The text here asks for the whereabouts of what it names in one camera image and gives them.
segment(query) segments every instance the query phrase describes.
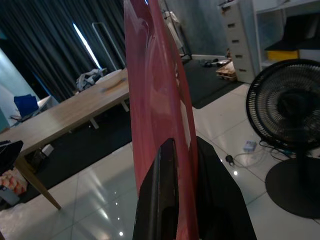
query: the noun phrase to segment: white tile floor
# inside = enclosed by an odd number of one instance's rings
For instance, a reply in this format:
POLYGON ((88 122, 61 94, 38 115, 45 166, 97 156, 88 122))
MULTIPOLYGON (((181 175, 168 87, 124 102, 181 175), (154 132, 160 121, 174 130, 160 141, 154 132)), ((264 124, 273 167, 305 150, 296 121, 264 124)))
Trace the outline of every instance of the white tile floor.
MULTIPOLYGON (((193 109, 197 135, 211 143, 222 160, 226 152, 241 153, 245 141, 260 140, 247 120, 247 90, 242 85, 193 109)), ((260 146, 256 151, 237 157, 239 167, 223 163, 242 191, 257 239, 320 239, 320 220, 292 215, 269 198, 264 180, 277 160, 260 146)), ((62 210, 38 196, 0 212, 0 229, 7 240, 132 239, 137 192, 131 143, 49 191, 62 210)))

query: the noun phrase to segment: fan grille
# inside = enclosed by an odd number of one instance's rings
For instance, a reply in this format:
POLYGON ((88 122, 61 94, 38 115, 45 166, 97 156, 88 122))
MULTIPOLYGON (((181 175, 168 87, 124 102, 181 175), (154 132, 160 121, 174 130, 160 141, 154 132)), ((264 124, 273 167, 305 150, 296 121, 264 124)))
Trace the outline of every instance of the fan grille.
POLYGON ((269 144, 290 150, 318 147, 320 63, 294 59, 266 68, 249 88, 246 110, 254 130, 269 144))

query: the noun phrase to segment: black rug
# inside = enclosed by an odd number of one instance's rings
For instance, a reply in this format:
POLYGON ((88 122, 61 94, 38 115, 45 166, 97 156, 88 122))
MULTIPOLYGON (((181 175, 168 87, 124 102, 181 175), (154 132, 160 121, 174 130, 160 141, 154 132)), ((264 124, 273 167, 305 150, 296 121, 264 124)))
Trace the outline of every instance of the black rug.
POLYGON ((192 106, 201 109, 214 100, 242 85, 239 81, 229 81, 216 75, 217 67, 203 67, 199 60, 184 64, 192 106))
MULTIPOLYGON (((132 141, 130 112, 117 105, 94 118, 99 129, 85 123, 52 142, 54 151, 35 174, 47 189, 77 174, 84 168, 132 141)), ((39 195, 29 184, 20 195, 26 203, 39 195)))

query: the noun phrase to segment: electric fan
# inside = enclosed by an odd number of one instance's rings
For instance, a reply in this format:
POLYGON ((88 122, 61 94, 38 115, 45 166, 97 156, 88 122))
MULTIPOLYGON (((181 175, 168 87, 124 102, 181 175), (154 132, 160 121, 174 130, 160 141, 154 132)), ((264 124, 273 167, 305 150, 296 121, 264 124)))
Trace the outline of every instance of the electric fan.
POLYGON ((275 165, 265 179, 270 198, 284 210, 320 218, 320 63, 285 60, 264 69, 252 82, 248 119, 261 140, 295 153, 275 165))

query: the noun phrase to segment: dark curtain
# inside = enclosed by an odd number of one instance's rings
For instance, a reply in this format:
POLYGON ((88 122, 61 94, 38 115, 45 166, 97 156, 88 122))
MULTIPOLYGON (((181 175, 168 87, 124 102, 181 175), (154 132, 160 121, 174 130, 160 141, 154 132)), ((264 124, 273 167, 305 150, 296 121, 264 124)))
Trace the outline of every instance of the dark curtain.
POLYGON ((98 68, 80 40, 83 34, 99 65, 124 68, 123 0, 0 0, 0 29, 21 52, 32 72, 58 100, 73 96, 76 79, 98 68), (92 23, 112 58, 104 51, 92 23), (102 24, 110 38, 101 30, 102 24))

